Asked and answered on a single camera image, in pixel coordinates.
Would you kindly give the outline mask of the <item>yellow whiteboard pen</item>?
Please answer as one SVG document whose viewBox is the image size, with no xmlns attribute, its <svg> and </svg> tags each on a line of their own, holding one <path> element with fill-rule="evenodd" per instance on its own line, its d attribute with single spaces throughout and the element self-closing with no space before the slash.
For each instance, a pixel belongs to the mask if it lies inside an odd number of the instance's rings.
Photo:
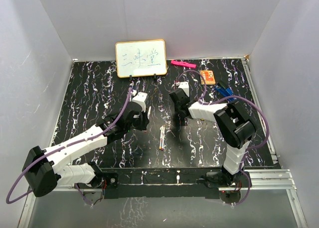
<svg viewBox="0 0 319 228">
<path fill-rule="evenodd" d="M 162 150 L 162 146 L 163 146 L 163 131 L 164 131 L 164 126 L 162 125 L 160 127 L 159 150 Z"/>
</svg>

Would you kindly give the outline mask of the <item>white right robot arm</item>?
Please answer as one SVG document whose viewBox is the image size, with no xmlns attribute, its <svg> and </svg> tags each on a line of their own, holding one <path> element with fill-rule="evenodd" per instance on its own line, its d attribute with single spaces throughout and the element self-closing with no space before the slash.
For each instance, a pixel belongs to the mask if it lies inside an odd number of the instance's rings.
<svg viewBox="0 0 319 228">
<path fill-rule="evenodd" d="M 257 126 L 246 110 L 241 106 L 244 101 L 240 96 L 229 96 L 214 103 L 192 101 L 186 92 L 177 88 L 169 93 L 174 104 L 174 113 L 178 118 L 203 119 L 217 124 L 224 141 L 227 143 L 226 158 L 222 165 L 222 181 L 232 187 L 240 181 L 243 172 L 243 159 Z"/>
</svg>

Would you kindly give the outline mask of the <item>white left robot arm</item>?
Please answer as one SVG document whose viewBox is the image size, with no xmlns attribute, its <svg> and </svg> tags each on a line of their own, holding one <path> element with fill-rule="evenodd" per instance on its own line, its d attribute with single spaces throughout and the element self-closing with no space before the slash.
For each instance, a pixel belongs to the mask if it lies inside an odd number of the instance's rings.
<svg viewBox="0 0 319 228">
<path fill-rule="evenodd" d="M 22 168 L 36 197 L 49 194 L 58 186 L 86 184 L 100 187 L 110 176 L 94 162 L 71 165 L 77 158 L 120 140 L 131 129 L 145 131 L 149 124 L 151 107 L 142 102 L 128 102 L 124 112 L 99 120 L 85 132 L 59 145 L 41 149 L 32 148 Z"/>
</svg>

